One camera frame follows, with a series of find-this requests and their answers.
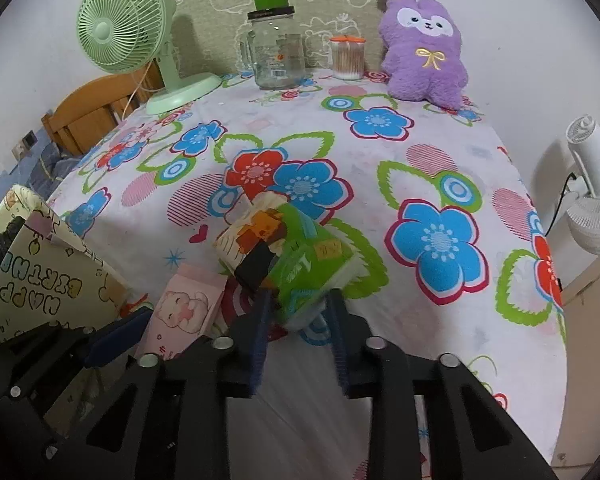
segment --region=black jar lid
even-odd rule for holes
[[[270,18],[271,16],[284,16],[285,14],[293,14],[296,12],[294,6],[288,7],[273,7],[272,9],[252,10],[247,13],[249,20],[257,20],[259,18]]]

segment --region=fan center cap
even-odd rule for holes
[[[109,39],[111,35],[111,25],[107,22],[100,22],[93,28],[93,35],[100,41]]]

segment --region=wall socket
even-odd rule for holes
[[[31,130],[27,135],[22,137],[18,143],[11,149],[11,153],[13,153],[14,158],[17,162],[20,162],[24,157],[27,156],[31,147],[38,142],[33,130]]]

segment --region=yellow gift bag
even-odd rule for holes
[[[0,266],[0,343],[57,319],[95,329],[118,316],[124,280],[89,250],[42,198],[14,186],[0,204],[0,232],[26,222]]]

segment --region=yellow bow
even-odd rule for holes
[[[426,68],[427,66],[433,65],[433,68],[435,68],[436,70],[441,70],[441,68],[438,66],[438,61],[444,61],[446,59],[444,52],[432,52],[430,50],[427,50],[426,48],[417,48],[416,56],[429,58],[422,67]]]

